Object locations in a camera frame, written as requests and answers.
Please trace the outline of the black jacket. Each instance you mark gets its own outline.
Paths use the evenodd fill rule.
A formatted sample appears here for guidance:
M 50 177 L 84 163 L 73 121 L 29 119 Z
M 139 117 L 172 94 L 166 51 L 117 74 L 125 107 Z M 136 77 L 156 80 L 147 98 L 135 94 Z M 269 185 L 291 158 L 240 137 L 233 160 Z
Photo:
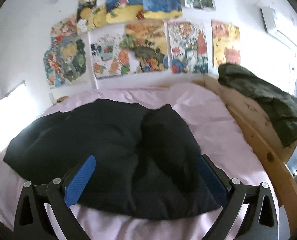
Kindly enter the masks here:
M 98 99 L 43 116 L 12 139 L 4 161 L 22 178 L 46 184 L 90 155 L 96 167 L 79 199 L 84 206 L 149 220 L 219 207 L 197 169 L 200 147 L 170 105 Z

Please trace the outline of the pink bed sheet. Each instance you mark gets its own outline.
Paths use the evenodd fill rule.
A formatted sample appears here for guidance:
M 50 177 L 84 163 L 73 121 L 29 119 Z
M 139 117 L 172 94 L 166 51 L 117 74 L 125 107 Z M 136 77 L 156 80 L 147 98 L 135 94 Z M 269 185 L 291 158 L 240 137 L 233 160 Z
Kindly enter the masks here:
M 92 89 L 71 95 L 48 108 L 46 114 L 71 111 L 97 99 L 139 103 L 149 109 L 169 104 L 187 122 L 202 152 L 230 178 L 248 185 L 270 182 L 225 104 L 204 87 L 183 83 L 168 88 Z M 4 162 L 4 155 L 0 153 L 0 218 L 12 228 L 24 179 Z M 81 205 L 71 210 L 91 239 L 201 239 L 220 213 L 215 210 L 194 218 L 151 222 Z

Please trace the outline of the dark green garment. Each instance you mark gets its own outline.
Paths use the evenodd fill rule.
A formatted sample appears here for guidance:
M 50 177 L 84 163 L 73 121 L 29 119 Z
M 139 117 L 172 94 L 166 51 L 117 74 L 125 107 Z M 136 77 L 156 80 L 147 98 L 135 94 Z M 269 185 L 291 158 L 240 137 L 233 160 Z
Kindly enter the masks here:
M 218 68 L 218 82 L 256 101 L 267 113 L 283 147 L 297 140 L 297 98 L 237 64 Z

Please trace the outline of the anime girl drawing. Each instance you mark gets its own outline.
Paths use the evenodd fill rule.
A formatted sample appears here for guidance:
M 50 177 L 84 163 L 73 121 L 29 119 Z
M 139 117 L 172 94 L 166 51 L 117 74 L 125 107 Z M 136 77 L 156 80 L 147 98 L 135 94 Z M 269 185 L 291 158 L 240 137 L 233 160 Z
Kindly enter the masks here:
M 85 83 L 87 64 L 85 43 L 82 39 L 63 38 L 54 44 L 43 57 L 49 89 Z

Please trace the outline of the orange juice drawing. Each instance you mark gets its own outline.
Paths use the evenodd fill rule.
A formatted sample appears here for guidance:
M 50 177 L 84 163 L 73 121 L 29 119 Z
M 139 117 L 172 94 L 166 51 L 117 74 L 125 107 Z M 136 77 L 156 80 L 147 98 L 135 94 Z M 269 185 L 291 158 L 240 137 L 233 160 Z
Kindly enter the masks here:
M 130 73 L 129 51 L 123 28 L 97 29 L 90 33 L 93 74 L 96 79 Z

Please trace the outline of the pig and chick drawing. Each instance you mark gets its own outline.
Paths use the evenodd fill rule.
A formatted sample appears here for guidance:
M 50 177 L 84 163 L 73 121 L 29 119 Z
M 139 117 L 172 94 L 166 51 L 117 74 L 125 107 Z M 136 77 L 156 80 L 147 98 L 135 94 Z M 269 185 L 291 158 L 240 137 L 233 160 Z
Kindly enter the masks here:
M 241 64 L 240 28 L 218 20 L 211 20 L 213 66 L 225 63 Z

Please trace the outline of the orange hair girl drawing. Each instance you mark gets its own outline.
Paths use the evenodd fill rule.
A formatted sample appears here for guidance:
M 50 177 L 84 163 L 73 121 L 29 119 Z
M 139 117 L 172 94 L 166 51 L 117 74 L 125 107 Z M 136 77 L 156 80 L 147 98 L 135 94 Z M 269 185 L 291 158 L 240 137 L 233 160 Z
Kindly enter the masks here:
M 76 14 L 54 24 L 50 31 L 52 44 L 59 45 L 64 38 L 72 39 L 77 37 Z

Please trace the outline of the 2024 dragon drawing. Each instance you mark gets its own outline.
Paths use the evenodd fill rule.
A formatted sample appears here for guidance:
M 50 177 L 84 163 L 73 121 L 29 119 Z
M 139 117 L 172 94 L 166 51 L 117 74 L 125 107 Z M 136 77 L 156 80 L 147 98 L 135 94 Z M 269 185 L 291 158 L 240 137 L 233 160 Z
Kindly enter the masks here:
M 167 23 L 174 74 L 208 72 L 208 48 L 202 22 L 172 21 Z

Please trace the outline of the white air conditioner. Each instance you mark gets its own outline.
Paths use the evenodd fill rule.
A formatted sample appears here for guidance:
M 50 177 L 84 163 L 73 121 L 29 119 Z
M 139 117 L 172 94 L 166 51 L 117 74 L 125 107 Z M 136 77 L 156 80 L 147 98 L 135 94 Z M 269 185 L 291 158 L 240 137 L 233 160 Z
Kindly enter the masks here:
M 289 18 L 271 7 L 262 7 L 261 12 L 267 33 L 288 48 L 297 51 L 296 25 Z

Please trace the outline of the whale landscape drawing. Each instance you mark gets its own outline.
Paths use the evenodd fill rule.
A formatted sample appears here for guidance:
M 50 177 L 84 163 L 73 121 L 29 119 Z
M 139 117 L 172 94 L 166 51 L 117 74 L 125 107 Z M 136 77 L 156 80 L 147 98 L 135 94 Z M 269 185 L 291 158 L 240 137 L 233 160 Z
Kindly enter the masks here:
M 168 48 L 163 20 L 139 20 L 125 24 L 123 45 L 133 53 L 136 73 L 168 70 Z

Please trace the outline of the moon and stars drawing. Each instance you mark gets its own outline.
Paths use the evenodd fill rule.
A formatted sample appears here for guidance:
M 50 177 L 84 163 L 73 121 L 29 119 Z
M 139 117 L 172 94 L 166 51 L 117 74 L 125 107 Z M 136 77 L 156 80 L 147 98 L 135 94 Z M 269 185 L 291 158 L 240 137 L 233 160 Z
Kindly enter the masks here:
M 77 33 L 83 34 L 106 24 L 106 0 L 78 0 Z

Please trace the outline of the blue underwater fish drawing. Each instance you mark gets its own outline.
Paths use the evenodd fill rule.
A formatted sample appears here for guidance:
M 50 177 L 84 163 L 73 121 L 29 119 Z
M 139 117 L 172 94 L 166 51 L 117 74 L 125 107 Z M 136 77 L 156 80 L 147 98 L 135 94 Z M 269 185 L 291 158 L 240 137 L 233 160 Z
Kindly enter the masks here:
M 108 24 L 137 20 L 143 9 L 142 0 L 106 0 L 106 22 Z

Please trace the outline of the pink jellyfish drawing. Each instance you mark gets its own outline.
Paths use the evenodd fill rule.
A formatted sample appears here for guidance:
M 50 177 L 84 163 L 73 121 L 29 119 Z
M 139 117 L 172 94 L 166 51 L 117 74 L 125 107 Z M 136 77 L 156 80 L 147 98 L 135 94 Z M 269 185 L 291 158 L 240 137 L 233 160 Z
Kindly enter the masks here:
M 166 20 L 183 15 L 180 0 L 142 0 L 144 18 Z

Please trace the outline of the wooden bed frame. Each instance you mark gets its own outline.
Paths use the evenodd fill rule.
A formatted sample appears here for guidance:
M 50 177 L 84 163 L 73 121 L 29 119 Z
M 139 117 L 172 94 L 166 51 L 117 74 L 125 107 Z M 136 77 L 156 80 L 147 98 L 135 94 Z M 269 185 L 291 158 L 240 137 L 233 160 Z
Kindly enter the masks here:
M 266 171 L 270 179 L 269 183 L 274 188 L 276 194 L 277 205 L 285 209 L 287 222 L 281 223 L 280 229 L 289 229 L 291 233 L 295 233 L 297 229 L 297 183 L 287 166 L 287 162 L 297 153 L 297 140 L 290 146 L 283 147 L 268 115 L 256 101 L 245 97 L 232 88 L 220 85 L 216 79 L 210 76 L 204 76 L 199 80 L 192 81 L 188 79 L 175 80 L 159 85 L 154 83 L 132 84 L 127 82 L 125 86 L 120 86 L 117 81 L 114 81 L 111 86 L 100 89 L 168 88 L 183 83 L 192 83 L 204 87 L 220 97 L 240 127 L 245 141 Z M 64 102 L 71 95 L 80 92 L 85 91 L 68 93 L 66 96 L 61 97 L 56 104 Z

